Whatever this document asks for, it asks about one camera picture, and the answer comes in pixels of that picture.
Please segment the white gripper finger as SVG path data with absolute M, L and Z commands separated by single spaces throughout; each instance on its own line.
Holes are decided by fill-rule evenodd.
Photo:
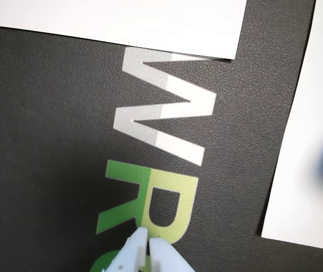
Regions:
M 124 246 L 107 269 L 103 269 L 103 271 L 139 271 L 139 268 L 146 263 L 147 238 L 147 228 L 137 228 L 137 230 L 127 238 Z
M 193 268 L 168 241 L 162 238 L 151 238 L 149 246 L 151 271 L 193 271 Z

